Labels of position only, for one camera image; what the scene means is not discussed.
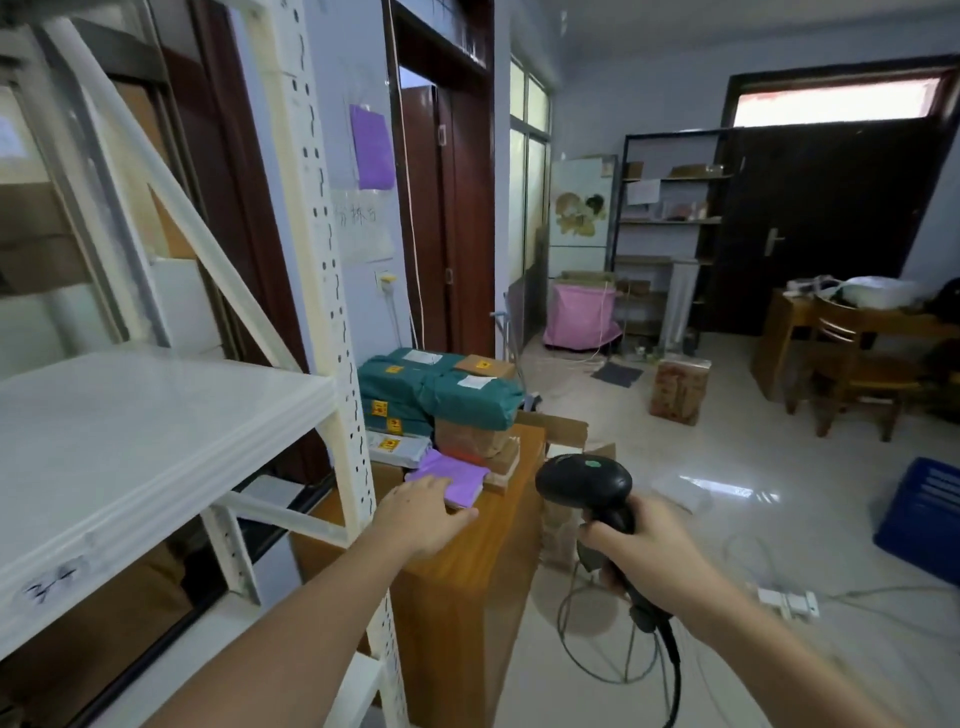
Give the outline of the person's right hand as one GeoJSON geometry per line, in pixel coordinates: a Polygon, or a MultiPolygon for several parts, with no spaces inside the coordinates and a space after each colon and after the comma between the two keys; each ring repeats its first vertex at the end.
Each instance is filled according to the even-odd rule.
{"type": "Polygon", "coordinates": [[[632,493],[634,551],[599,551],[642,596],[691,626],[722,596],[725,581],[662,500],[632,493]]]}

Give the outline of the black barcode scanner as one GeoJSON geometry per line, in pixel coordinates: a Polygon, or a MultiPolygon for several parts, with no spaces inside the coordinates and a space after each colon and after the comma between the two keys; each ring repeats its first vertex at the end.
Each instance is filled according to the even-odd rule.
{"type": "MultiPolygon", "coordinates": [[[[552,457],[537,472],[535,488],[549,504],[580,509],[614,531],[635,533],[636,519],[627,502],[633,480],[629,471],[612,458],[582,452],[552,457]]],[[[611,559],[583,545],[578,545],[577,550],[581,564],[589,572],[609,568],[630,601],[634,625],[646,634],[661,637],[669,650],[675,650],[672,615],[642,595],[611,559]]]]}

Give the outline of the purple plastic packet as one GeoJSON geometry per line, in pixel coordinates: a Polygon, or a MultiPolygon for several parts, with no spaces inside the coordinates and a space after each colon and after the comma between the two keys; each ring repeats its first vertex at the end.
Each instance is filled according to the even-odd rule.
{"type": "Polygon", "coordinates": [[[418,467],[404,475],[405,481],[425,477],[447,479],[444,490],[444,502],[450,509],[469,509],[474,507],[484,489],[484,480],[490,470],[429,449],[423,455],[418,467]]]}

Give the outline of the brown wooden cabinet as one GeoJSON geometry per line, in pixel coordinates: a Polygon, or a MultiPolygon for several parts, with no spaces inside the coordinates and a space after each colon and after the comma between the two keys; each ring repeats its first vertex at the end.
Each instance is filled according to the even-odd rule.
{"type": "Polygon", "coordinates": [[[534,481],[546,425],[521,415],[519,463],[504,493],[438,554],[408,564],[390,588],[407,712],[417,728],[492,728],[542,549],[534,481]]]}

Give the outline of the brown taped parcel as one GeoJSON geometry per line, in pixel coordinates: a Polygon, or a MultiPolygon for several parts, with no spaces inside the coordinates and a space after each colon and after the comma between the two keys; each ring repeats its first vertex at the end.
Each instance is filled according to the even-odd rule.
{"type": "Polygon", "coordinates": [[[441,418],[435,420],[434,438],[442,455],[474,465],[484,465],[498,457],[512,462],[520,451],[520,441],[509,429],[487,430],[441,418]]]}

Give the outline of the open cardboard box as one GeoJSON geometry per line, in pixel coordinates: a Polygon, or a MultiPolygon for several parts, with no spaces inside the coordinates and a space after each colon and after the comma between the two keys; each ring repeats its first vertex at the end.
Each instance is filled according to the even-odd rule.
{"type": "MultiPolygon", "coordinates": [[[[544,430],[544,460],[566,453],[617,458],[614,443],[589,443],[589,425],[582,420],[519,411],[515,422],[544,430]]],[[[540,562],[548,568],[570,574],[578,562],[576,531],[582,522],[581,512],[551,503],[545,496],[542,499],[540,562]]]]}

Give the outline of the dark floor mat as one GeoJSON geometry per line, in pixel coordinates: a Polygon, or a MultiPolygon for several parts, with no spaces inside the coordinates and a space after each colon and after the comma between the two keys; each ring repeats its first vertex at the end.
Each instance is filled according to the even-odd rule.
{"type": "Polygon", "coordinates": [[[643,370],[636,367],[624,366],[614,361],[606,361],[590,375],[592,379],[624,389],[629,389],[643,375],[643,370]]]}

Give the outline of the small cardboard box yellow sticker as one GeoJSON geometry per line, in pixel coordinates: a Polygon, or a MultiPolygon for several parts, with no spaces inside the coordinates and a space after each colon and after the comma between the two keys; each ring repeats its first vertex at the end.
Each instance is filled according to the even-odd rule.
{"type": "Polygon", "coordinates": [[[512,361],[489,358],[479,354],[470,354],[454,365],[454,370],[481,378],[515,380],[518,376],[517,365],[512,361]]]}

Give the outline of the large green wrapped parcel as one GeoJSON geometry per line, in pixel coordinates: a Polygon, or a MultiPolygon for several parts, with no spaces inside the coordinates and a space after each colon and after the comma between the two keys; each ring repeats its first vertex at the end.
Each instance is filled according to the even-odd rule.
{"type": "Polygon", "coordinates": [[[463,359],[462,354],[409,347],[367,359],[358,369],[364,414],[383,420],[428,422],[430,416],[420,400],[422,389],[428,379],[452,371],[463,359]]]}

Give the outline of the pink bag cart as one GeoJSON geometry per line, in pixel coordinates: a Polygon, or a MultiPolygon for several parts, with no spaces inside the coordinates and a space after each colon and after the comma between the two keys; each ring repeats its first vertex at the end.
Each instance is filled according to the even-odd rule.
{"type": "Polygon", "coordinates": [[[615,320],[615,282],[556,278],[549,287],[544,346],[573,352],[604,350],[622,339],[615,320]]]}

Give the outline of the wooden table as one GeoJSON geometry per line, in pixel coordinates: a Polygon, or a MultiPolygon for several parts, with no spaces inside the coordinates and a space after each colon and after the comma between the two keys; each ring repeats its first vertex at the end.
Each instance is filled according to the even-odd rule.
{"type": "MultiPolygon", "coordinates": [[[[960,325],[939,321],[928,313],[909,313],[899,309],[866,309],[869,334],[919,339],[960,338],[960,325]]],[[[773,402],[781,384],[793,333],[815,322],[812,303],[805,297],[786,297],[775,289],[762,334],[753,353],[750,373],[763,397],[773,402]]]]}

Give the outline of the wooden chair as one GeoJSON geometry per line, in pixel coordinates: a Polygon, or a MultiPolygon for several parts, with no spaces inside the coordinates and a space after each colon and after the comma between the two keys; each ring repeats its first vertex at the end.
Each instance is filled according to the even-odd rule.
{"type": "Polygon", "coordinates": [[[796,414],[803,396],[809,395],[814,402],[820,394],[823,403],[815,432],[824,438],[848,405],[862,396],[877,397],[887,406],[880,422],[880,440],[891,442],[908,396],[921,388],[919,366],[862,347],[868,333],[866,309],[814,296],[810,310],[812,349],[802,358],[798,373],[786,390],[787,414],[796,414]]]}

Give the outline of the white paper sign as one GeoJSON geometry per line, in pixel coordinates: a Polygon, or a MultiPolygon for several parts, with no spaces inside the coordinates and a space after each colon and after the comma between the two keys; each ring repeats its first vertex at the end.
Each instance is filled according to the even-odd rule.
{"type": "Polygon", "coordinates": [[[394,244],[387,227],[382,190],[331,189],[340,259],[345,267],[389,261],[394,244]]]}

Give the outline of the white refrigerator with flower print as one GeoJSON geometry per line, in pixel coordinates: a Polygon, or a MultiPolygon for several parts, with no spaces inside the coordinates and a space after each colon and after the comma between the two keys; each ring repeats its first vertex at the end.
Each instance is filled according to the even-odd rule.
{"type": "Polygon", "coordinates": [[[606,269],[618,158],[591,155],[554,161],[548,211],[547,275],[606,269]]]}

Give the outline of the dark double door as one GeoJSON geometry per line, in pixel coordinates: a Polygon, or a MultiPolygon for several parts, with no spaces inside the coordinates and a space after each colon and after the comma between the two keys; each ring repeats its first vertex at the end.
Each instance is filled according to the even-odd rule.
{"type": "Polygon", "coordinates": [[[699,324],[757,336],[790,281],[903,272],[960,128],[960,54],[734,75],[722,122],[718,153],[732,177],[699,324]],[[736,129],[749,93],[926,80],[932,98],[918,116],[736,129]]]}

